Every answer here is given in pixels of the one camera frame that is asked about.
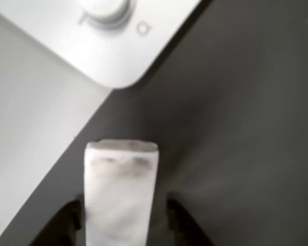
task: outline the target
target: white appliance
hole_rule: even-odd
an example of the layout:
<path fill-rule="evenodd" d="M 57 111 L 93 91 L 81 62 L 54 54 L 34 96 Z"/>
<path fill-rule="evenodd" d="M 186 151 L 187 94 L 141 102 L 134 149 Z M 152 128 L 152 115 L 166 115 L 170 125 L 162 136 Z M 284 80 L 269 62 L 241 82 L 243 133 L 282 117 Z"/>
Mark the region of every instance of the white appliance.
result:
<path fill-rule="evenodd" d="M 0 0 L 0 14 L 89 78 L 136 83 L 200 0 Z"/>

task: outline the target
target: gray countertop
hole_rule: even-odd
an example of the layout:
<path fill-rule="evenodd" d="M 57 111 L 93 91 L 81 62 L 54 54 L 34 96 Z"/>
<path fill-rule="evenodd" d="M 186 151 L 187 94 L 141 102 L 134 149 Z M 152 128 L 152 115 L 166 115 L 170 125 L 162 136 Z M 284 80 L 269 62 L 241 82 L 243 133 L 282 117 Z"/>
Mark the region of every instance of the gray countertop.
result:
<path fill-rule="evenodd" d="M 214 1 L 155 74 L 110 95 L 0 245 L 82 194 L 85 145 L 103 138 L 160 146 L 148 245 L 173 245 L 169 192 L 215 245 L 308 245 L 308 0 Z"/>

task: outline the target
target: dark gray surface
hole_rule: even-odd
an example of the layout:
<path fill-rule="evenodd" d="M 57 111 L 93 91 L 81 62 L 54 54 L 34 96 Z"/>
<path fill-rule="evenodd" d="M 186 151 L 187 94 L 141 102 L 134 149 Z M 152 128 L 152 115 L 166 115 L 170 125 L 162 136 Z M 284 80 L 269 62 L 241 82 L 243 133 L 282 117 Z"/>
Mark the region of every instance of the dark gray surface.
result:
<path fill-rule="evenodd" d="M 0 245 L 27 245 L 83 192 L 102 138 L 160 146 L 149 245 L 172 245 L 168 192 L 215 245 L 308 245 L 308 0 L 213 2 L 148 83 L 110 96 Z"/>

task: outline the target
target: printed symbol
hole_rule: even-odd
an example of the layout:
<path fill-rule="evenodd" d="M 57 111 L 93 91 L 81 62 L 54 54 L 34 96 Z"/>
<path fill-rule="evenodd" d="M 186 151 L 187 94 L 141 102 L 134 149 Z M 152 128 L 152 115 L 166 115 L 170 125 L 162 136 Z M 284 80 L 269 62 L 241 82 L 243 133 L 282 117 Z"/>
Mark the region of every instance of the printed symbol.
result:
<path fill-rule="evenodd" d="M 146 36 L 152 27 L 147 22 L 139 22 L 137 25 L 137 32 L 141 36 Z"/>

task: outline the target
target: white knob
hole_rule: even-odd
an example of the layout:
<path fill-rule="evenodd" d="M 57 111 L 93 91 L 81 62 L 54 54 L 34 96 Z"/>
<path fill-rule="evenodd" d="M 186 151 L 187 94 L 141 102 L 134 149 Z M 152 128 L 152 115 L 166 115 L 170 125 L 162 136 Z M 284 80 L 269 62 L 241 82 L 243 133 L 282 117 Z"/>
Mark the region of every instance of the white knob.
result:
<path fill-rule="evenodd" d="M 79 3 L 93 19 L 109 23 L 127 12 L 130 0 L 79 0 Z"/>

